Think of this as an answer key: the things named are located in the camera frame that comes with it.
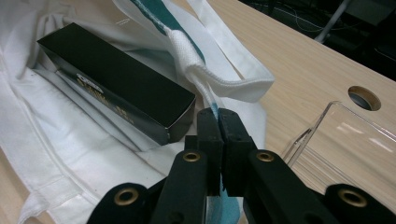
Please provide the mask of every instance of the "white tote bag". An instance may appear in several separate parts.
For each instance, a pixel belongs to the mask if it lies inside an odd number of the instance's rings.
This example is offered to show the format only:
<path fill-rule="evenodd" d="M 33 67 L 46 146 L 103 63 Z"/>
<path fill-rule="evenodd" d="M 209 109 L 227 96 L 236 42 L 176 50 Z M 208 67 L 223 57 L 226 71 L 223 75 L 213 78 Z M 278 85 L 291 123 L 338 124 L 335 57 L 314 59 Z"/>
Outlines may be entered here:
<path fill-rule="evenodd" d="M 152 186 L 183 149 L 183 140 L 158 146 L 56 75 L 36 41 L 71 22 L 195 92 L 196 112 L 237 112 L 263 148 L 265 111 L 255 102 L 273 76 L 206 1 L 190 4 L 200 21 L 169 0 L 2 2 L 0 147 L 31 192 L 20 223 L 44 211 L 56 223 L 85 223 L 109 189 Z M 235 222 L 235 204 L 224 196 L 209 201 L 207 222 Z"/>

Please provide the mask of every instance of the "rectangular black box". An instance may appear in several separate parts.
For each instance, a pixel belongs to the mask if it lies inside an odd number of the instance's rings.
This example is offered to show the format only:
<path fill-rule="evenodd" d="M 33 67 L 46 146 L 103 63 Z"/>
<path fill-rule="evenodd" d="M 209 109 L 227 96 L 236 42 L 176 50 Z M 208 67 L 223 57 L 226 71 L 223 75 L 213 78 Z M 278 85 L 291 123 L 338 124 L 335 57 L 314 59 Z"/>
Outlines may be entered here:
<path fill-rule="evenodd" d="M 193 93 L 75 23 L 37 42 L 68 79 L 160 145 L 190 128 Z"/>

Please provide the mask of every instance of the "wooden desk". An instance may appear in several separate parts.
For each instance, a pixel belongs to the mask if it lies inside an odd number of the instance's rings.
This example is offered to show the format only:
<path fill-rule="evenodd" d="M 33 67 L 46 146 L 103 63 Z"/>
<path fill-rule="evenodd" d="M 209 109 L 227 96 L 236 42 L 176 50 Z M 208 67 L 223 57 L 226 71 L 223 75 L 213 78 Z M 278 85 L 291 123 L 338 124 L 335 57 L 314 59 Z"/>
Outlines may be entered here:
<path fill-rule="evenodd" d="M 177 0 L 189 9 L 184 0 Z M 261 99 L 267 111 L 266 147 L 282 154 L 290 141 L 309 127 L 330 101 L 341 101 L 396 133 L 396 83 L 328 49 L 289 27 L 235 0 L 212 0 L 212 7 L 243 44 L 276 77 Z M 365 111 L 348 97 L 362 86 L 381 101 L 378 111 Z M 0 153 L 0 220 L 16 223 L 27 192 Z M 41 218 L 50 223 L 48 217 Z"/>

